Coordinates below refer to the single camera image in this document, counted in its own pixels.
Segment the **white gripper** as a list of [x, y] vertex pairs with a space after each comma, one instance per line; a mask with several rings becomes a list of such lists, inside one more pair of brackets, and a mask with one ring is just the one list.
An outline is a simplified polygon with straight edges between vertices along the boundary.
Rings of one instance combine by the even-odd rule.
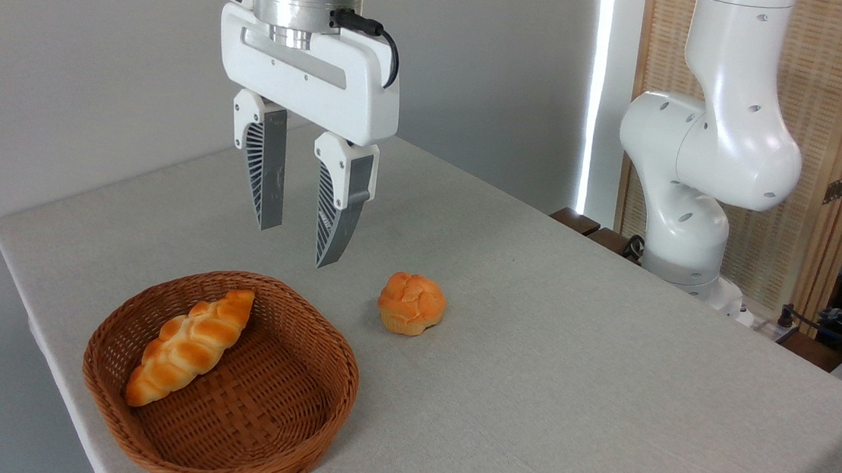
[[317, 268], [346, 251], [364, 204], [375, 198], [380, 150], [371, 144], [397, 131], [399, 85], [389, 82], [389, 43], [333, 20], [340, 8], [361, 6], [362, 0], [226, 0], [220, 18], [222, 65], [244, 88], [234, 98], [232, 139], [244, 150], [261, 229], [282, 224], [288, 111], [327, 130], [314, 141]]

